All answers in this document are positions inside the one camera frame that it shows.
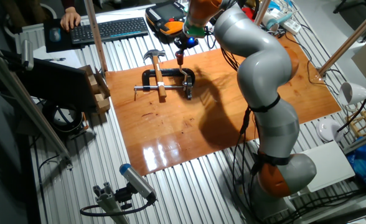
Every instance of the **desk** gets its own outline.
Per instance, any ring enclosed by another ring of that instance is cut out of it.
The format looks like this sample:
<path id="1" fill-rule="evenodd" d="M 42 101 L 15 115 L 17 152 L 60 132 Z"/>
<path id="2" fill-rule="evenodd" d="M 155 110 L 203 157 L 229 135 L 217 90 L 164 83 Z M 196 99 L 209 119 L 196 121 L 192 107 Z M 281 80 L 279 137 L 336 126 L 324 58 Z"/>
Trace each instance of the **desk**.
<path id="1" fill-rule="evenodd" d="M 100 14 L 98 19 L 129 18 L 135 17 L 139 13 L 144 13 L 144 9 L 107 12 Z M 303 19 L 300 11 L 295 13 L 294 17 L 298 22 L 309 25 Z M 86 17 L 82 18 L 82 24 L 88 24 Z M 302 29 L 296 38 L 310 51 L 315 66 L 320 66 L 326 61 L 327 53 L 323 51 L 322 45 L 311 32 Z M 45 44 L 43 27 L 35 25 L 23 28 L 23 33 L 16 35 L 18 50 L 24 39 L 30 40 L 35 49 L 43 46 Z M 135 39 L 107 42 L 103 43 L 103 46 L 110 71 L 150 65 L 150 62 L 143 62 L 143 55 L 148 49 L 165 50 L 166 57 L 161 58 L 162 62 L 174 59 L 173 52 L 176 51 L 173 45 L 160 43 L 152 34 Z M 209 51 L 209 48 L 205 40 L 200 40 L 200 45 L 190 49 L 188 55 L 206 51 Z M 100 67 L 94 45 L 76 50 L 76 53 L 82 65 Z M 329 72 L 329 75 L 326 76 L 326 82 L 332 85 L 335 91 L 344 81 L 344 77 L 337 73 Z M 336 119 L 343 124 L 344 116 L 345 114 L 340 112 L 326 117 Z M 114 190 L 126 185 L 125 179 L 118 170 L 121 164 L 130 162 L 119 127 L 121 118 L 117 119 L 112 108 L 104 116 L 94 116 L 89 119 L 90 130 L 88 132 L 90 134 L 67 143 L 67 149 L 70 150 L 72 156 L 73 169 L 58 167 L 57 163 L 51 162 L 45 164 L 41 170 L 49 223 L 112 224 L 109 218 L 83 217 L 79 214 L 79 208 L 95 204 L 95 195 L 92 192 L 94 185 L 102 185 L 103 182 L 109 181 Z M 302 152 L 323 144 L 317 138 L 316 124 L 317 120 L 300 125 L 301 132 L 293 152 Z M 340 147 L 348 146 L 353 140 L 353 135 L 346 135 Z M 248 142 L 248 145 L 252 151 L 256 150 L 254 141 Z M 37 147 L 39 164 L 55 155 L 54 149 L 49 147 L 45 139 L 40 140 Z M 32 165 L 36 167 L 33 150 L 31 150 L 31 155 Z M 232 149 L 226 149 L 146 175 L 146 180 L 157 192 L 158 201 L 155 207 L 152 206 L 140 213 L 128 215 L 131 223 L 242 223 L 240 214 L 231 202 L 232 195 L 229 191 L 232 185 L 230 171 L 232 155 Z M 239 153 L 238 159 L 242 161 L 241 153 Z M 248 151 L 245 153 L 244 159 L 249 165 L 252 165 Z M 34 169 L 34 175 L 37 183 L 40 216 L 42 223 L 46 223 L 36 169 Z M 311 197 L 323 197 L 325 194 L 336 195 L 355 189 L 356 186 L 353 183 L 345 181 L 326 188 L 320 195 L 313 194 Z M 309 197 L 304 196 L 298 198 L 297 201 L 295 199 L 294 202 L 299 205 L 308 203 Z M 144 201 L 140 196 L 134 195 L 132 204 L 134 208 L 138 208 L 144 205 Z"/>
<path id="2" fill-rule="evenodd" d="M 296 53 L 296 76 L 278 88 L 282 99 L 291 103 L 305 123 L 340 110 L 324 85 L 310 84 L 307 58 L 298 44 L 286 37 L 281 44 Z M 244 58 L 236 57 L 239 63 Z M 195 73 L 193 97 L 188 101 L 182 91 L 167 91 L 160 103 L 157 91 L 134 96 L 133 87 L 142 85 L 141 74 L 152 65 L 122 72 L 107 73 L 117 117 L 131 165 L 141 174 L 165 169 L 215 151 L 234 146 L 239 136 L 247 103 L 237 83 L 237 73 L 222 56 L 211 50 L 184 59 L 183 66 Z M 160 63 L 161 68 L 176 68 L 176 60 Z M 309 66 L 310 77 L 317 76 Z M 180 85 L 181 79 L 164 78 L 166 85 Z M 247 139 L 254 139 L 255 125 L 250 122 Z"/>

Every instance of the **slotted aluminum table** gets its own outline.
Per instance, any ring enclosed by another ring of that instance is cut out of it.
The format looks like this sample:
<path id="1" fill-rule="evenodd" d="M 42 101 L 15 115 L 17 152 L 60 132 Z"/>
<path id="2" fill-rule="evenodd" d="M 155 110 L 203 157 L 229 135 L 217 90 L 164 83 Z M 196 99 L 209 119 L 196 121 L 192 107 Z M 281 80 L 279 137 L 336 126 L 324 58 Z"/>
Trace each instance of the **slotted aluminum table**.
<path id="1" fill-rule="evenodd" d="M 99 14 L 97 19 L 98 22 L 105 22 L 138 16 L 144 16 L 144 7 Z M 300 12 L 295 13 L 294 18 L 301 24 L 310 27 Z M 83 17 L 82 24 L 88 24 L 87 17 Z M 150 30 L 149 32 L 150 35 L 144 37 L 103 43 L 108 70 L 120 71 L 148 65 L 151 62 L 149 60 L 143 62 L 143 55 L 150 49 L 165 50 L 166 57 L 161 57 L 161 61 L 174 59 L 177 47 L 174 44 L 160 43 Z M 44 46 L 43 25 L 25 27 L 23 33 L 16 35 L 18 52 L 20 52 L 20 44 L 24 39 L 31 41 L 34 49 Z M 311 31 L 302 29 L 296 39 L 308 49 L 315 67 L 320 67 L 329 58 L 329 52 Z M 193 55 L 208 50 L 210 49 L 206 41 L 200 39 L 199 45 L 189 49 L 185 54 Z M 82 65 L 100 68 L 94 44 L 76 50 L 76 53 Z M 328 72 L 325 80 L 330 85 L 330 91 L 335 92 L 339 91 L 340 85 L 345 81 L 345 76 L 337 72 Z M 343 111 L 328 116 L 342 125 L 344 117 Z M 67 143 L 67 148 L 72 155 L 73 169 L 60 166 L 59 164 L 62 163 L 59 159 L 54 159 L 40 170 L 44 182 L 44 201 L 42 201 L 39 190 L 37 169 L 34 169 L 42 223 L 47 223 L 45 214 L 47 214 L 49 223 L 113 223 L 108 217 L 84 217 L 79 213 L 80 208 L 96 204 L 95 194 L 92 191 L 94 185 L 102 186 L 104 182 L 109 182 L 114 190 L 125 187 L 126 181 L 120 175 L 119 167 L 124 163 L 129 163 L 113 107 L 105 115 L 94 116 L 89 121 L 89 133 Z M 324 144 L 316 134 L 317 122 L 318 120 L 314 120 L 300 125 L 300 135 L 293 153 Z M 355 136 L 349 133 L 339 145 L 343 148 L 353 141 L 355 141 Z M 252 151 L 257 150 L 254 141 L 248 142 L 248 146 Z M 33 167 L 37 167 L 37 162 L 40 164 L 55 155 L 54 149 L 46 143 L 45 139 L 39 139 L 36 147 L 37 155 L 34 148 L 31 149 Z M 244 159 L 247 165 L 253 164 L 248 151 L 246 151 Z M 158 202 L 155 203 L 155 206 L 142 212 L 128 215 L 130 222 L 243 223 L 240 212 L 232 202 L 232 161 L 233 149 L 229 148 L 146 175 L 145 179 L 157 192 Z M 239 164 L 241 164 L 240 161 L 242 161 L 242 157 L 241 153 L 238 153 Z M 353 182 L 346 180 L 313 194 L 294 198 L 292 203 L 300 207 L 315 198 L 333 196 L 356 189 L 358 188 Z M 302 221 L 309 223 L 365 198 L 351 200 L 336 208 L 312 212 Z M 134 195 L 132 203 L 134 208 L 139 208 L 144 205 L 145 201 L 139 195 Z M 275 218 L 287 215 L 287 212 L 283 212 L 268 221 L 273 222 L 276 220 Z"/>

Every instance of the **hammer head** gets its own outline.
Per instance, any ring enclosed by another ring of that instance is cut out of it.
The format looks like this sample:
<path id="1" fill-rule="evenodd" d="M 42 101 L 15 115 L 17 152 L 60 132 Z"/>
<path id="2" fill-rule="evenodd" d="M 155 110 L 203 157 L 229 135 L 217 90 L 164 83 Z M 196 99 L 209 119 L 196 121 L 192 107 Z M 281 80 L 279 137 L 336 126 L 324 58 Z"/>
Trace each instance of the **hammer head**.
<path id="1" fill-rule="evenodd" d="M 146 60 L 147 58 L 151 57 L 153 59 L 154 56 L 165 56 L 165 51 L 163 50 L 149 50 L 146 54 L 144 54 L 143 60 Z"/>

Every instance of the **computer monitor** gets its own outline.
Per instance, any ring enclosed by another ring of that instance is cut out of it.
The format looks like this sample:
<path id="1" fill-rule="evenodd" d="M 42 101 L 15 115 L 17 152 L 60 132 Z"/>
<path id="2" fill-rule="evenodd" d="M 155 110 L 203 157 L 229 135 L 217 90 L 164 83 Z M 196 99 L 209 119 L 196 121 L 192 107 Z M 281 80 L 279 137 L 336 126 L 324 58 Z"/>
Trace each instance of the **computer monitor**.
<path id="1" fill-rule="evenodd" d="M 5 50 L 2 50 L 2 54 L 21 63 L 20 54 Z M 84 70 L 35 58 L 31 71 L 17 71 L 16 74 L 31 96 L 76 111 L 97 112 L 96 98 Z"/>

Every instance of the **white paper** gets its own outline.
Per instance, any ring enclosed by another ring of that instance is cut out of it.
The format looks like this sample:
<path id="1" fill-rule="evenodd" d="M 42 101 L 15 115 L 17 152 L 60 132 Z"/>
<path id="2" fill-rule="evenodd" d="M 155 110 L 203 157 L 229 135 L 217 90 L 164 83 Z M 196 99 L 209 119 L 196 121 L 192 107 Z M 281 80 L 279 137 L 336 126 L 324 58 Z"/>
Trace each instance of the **white paper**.
<path id="1" fill-rule="evenodd" d="M 53 63 L 57 63 L 60 65 L 65 65 L 68 67 L 72 67 L 72 68 L 80 68 L 82 67 L 81 62 L 79 61 L 78 55 L 74 50 L 65 50 L 62 52 L 52 52 L 52 53 L 47 53 L 46 52 L 46 47 L 40 47 L 36 50 L 34 50 L 34 58 L 37 59 L 60 59 L 60 58 L 65 58 L 64 61 L 51 61 Z"/>
<path id="2" fill-rule="evenodd" d="M 107 15 L 99 15 L 96 16 L 97 23 L 102 22 L 109 22 L 109 21 L 116 21 L 119 19 L 130 19 L 130 18 L 136 18 L 136 17 L 144 17 L 144 11 L 142 10 L 132 10 L 132 11 L 126 11 L 126 12 L 110 12 L 107 13 Z"/>

